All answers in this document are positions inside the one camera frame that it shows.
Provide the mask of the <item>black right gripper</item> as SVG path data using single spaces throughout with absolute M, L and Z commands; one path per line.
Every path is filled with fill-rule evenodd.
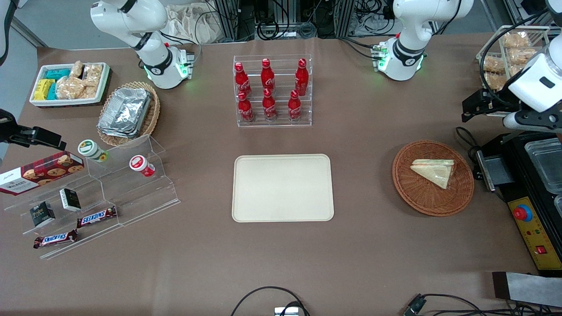
M 44 128 L 35 126 L 30 134 L 22 134 L 16 122 L 16 118 L 8 111 L 0 110 L 0 141 L 20 146 L 42 145 L 56 150 L 64 151 L 66 142 L 60 134 L 56 134 Z

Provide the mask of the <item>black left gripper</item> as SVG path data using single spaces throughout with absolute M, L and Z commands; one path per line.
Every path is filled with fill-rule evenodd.
M 504 87 L 500 91 L 480 89 L 479 97 L 468 97 L 462 101 L 463 123 L 480 114 L 496 112 L 517 112 L 521 109 L 520 100 L 513 92 Z

